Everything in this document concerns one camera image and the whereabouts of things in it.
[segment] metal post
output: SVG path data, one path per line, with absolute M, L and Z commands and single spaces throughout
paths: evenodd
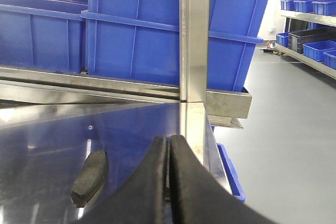
M 204 164 L 210 0 L 180 0 L 180 132 Z
M 180 0 L 181 101 L 206 102 L 210 0 Z

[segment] blue bin edge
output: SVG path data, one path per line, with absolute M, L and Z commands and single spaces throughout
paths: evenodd
M 221 156 L 229 183 L 230 183 L 230 187 L 232 190 L 232 194 L 241 202 L 245 202 L 246 200 L 246 196 L 244 193 L 244 190 L 238 180 L 238 174 L 235 170 L 235 167 L 231 161 L 231 159 L 229 158 L 226 149 L 224 147 L 223 144 L 219 144 L 217 143 L 217 148 L 219 150 L 219 154 Z
M 176 31 L 176 32 L 180 31 L 179 26 L 144 21 L 144 20 L 139 20 L 139 19 L 117 17 L 117 16 L 111 16 L 107 14 L 93 13 L 88 10 L 82 11 L 81 17 L 85 19 L 93 19 L 93 20 L 118 23 L 118 24 L 124 24 L 124 25 L 142 26 L 142 27 L 147 27 L 147 28 L 161 29 L 161 30 L 167 30 L 167 31 Z M 209 31 L 209 37 L 219 38 L 219 39 L 228 39 L 228 40 L 240 41 L 240 42 L 251 43 L 251 44 L 262 44 L 264 42 L 264 40 L 259 37 L 256 38 L 256 37 L 249 37 L 249 36 L 244 36 L 244 35 L 229 34 L 229 33 L 223 33 L 221 31 Z
M 80 16 L 80 14 L 63 13 L 63 12 L 57 12 L 54 10 L 43 10 L 43 9 L 35 9 L 35 8 L 29 8 L 29 7 L 3 5 L 3 4 L 0 4 L 0 10 L 4 10 L 7 12 L 25 13 L 25 14 L 32 14 L 32 15 L 39 15 L 39 16 L 43 15 L 43 16 L 53 17 L 53 18 L 65 18 L 65 19 L 84 21 L 84 19 Z

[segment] metal rail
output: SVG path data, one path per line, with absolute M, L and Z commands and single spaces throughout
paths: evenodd
M 298 13 L 291 10 L 282 10 L 281 16 L 307 22 L 319 23 L 327 26 L 336 26 L 336 16 L 324 16 L 314 13 Z
M 308 66 L 315 68 L 316 70 L 326 74 L 327 76 L 330 76 L 331 78 L 336 79 L 336 70 L 327 67 L 323 63 L 314 61 L 304 55 L 299 54 L 298 52 L 295 52 L 287 47 L 281 46 L 281 45 L 276 45 L 276 48 L 280 51 L 283 52 L 299 61 L 301 61 L 304 64 L 307 64 Z

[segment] stainless steel frame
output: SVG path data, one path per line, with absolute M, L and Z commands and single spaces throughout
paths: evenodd
M 180 0 L 181 101 L 206 103 L 210 0 Z
M 34 104 L 180 101 L 176 86 L 9 67 L 0 67 L 0 90 L 0 100 Z M 247 91 L 208 90 L 206 110 L 219 119 L 215 125 L 223 126 L 228 118 L 247 118 L 251 99 Z
M 336 26 L 336 17 L 335 16 L 324 16 L 324 15 L 317 15 L 314 13 L 297 13 L 291 10 L 282 10 L 281 16 L 304 20 L 307 22 L 314 22 L 319 23 L 327 26 Z

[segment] black plastic piece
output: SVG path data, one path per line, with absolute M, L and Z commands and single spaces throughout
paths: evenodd
M 166 137 L 156 137 L 129 179 L 77 224 L 163 224 Z
M 105 151 L 91 153 L 71 188 L 71 199 L 77 207 L 84 207 L 104 185 L 108 172 Z
M 183 136 L 171 138 L 170 191 L 175 224 L 274 224 L 223 189 Z

